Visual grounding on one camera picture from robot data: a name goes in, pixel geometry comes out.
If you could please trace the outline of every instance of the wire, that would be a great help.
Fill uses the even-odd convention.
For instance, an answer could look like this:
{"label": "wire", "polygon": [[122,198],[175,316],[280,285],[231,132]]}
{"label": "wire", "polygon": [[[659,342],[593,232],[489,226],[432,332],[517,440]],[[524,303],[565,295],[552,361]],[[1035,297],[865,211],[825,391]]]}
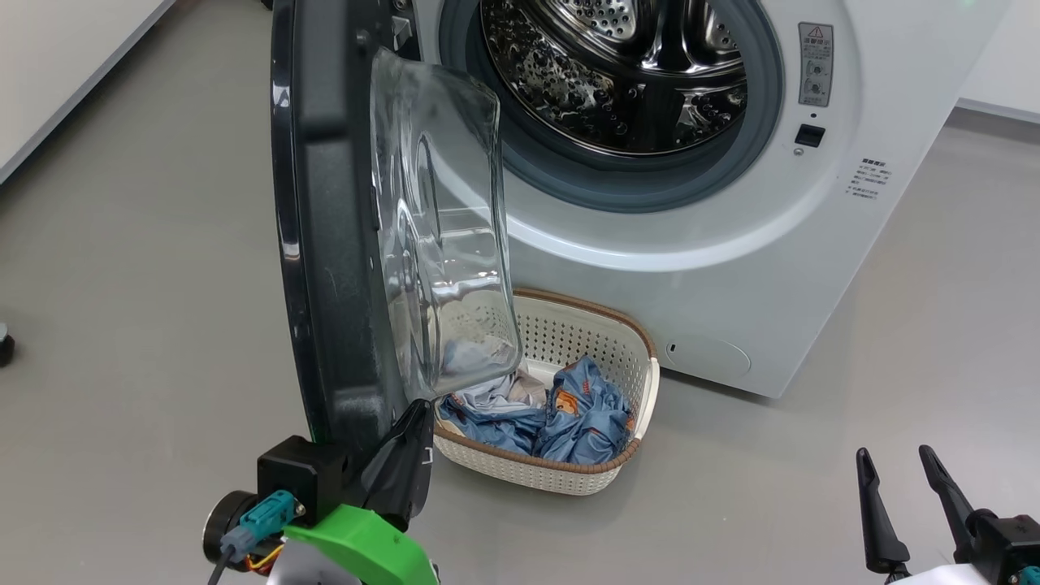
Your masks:
{"label": "wire", "polygon": [[275,559],[278,558],[278,555],[282,553],[282,549],[284,549],[284,548],[285,548],[285,544],[279,544],[278,546],[275,548],[274,551],[270,552],[269,555],[267,555],[266,557],[264,557],[263,559],[261,559],[260,561],[255,562],[255,563],[253,562],[253,559],[251,559],[246,555],[246,557],[245,557],[245,566],[249,567],[250,570],[258,571],[258,570],[264,568],[264,565],[266,565],[267,563],[274,562]]}
{"label": "wire", "polygon": [[231,560],[231,555],[235,554],[234,546],[228,546],[223,553],[220,553],[220,560],[216,561],[216,566],[213,567],[213,574],[209,576],[209,581],[206,585],[216,585],[220,580],[220,576],[224,575],[225,567],[228,566],[228,562]]}

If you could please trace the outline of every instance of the blue clothing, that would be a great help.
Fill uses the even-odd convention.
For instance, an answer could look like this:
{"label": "blue clothing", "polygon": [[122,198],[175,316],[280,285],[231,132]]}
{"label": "blue clothing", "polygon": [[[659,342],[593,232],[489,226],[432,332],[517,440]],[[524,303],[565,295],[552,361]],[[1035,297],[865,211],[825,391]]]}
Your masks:
{"label": "blue clothing", "polygon": [[467,437],[505,451],[530,455],[538,431],[545,426],[545,409],[510,400],[516,374],[444,397],[437,405],[444,421]]}
{"label": "blue clothing", "polygon": [[537,457],[595,465],[617,457],[627,442],[628,401],[589,356],[556,373],[545,413],[545,428],[535,443]]}

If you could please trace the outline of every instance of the stainless steel drum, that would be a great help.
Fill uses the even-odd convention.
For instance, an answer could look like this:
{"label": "stainless steel drum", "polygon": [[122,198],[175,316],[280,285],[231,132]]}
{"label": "stainless steel drum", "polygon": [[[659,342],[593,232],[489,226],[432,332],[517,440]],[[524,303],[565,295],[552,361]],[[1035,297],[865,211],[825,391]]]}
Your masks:
{"label": "stainless steel drum", "polygon": [[600,153],[690,149],[747,107],[736,41],[704,0],[482,0],[480,26],[524,108]]}

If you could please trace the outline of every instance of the open door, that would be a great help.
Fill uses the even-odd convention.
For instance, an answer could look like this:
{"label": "open door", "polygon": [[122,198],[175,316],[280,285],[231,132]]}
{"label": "open door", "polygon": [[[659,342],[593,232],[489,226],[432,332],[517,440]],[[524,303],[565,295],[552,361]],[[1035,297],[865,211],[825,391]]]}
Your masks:
{"label": "open door", "polygon": [[271,156],[312,438],[364,461],[416,399],[516,368],[498,100],[390,2],[277,0]]}

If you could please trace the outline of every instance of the perforated basket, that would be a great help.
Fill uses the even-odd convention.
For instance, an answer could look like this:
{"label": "perforated basket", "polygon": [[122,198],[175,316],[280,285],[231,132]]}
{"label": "perforated basket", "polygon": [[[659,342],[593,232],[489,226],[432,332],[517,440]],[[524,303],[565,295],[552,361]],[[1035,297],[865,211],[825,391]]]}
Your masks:
{"label": "perforated basket", "polygon": [[[629,317],[586,301],[539,290],[514,291],[514,307],[532,376],[549,386],[565,365],[589,355],[603,377],[628,399],[635,425],[620,455],[598,465],[577,465],[519,455],[438,426],[434,444],[445,457],[482,474],[536,489],[590,495],[606,487],[632,458],[657,400],[660,366],[647,332]],[[476,319],[496,320],[488,311]]]}

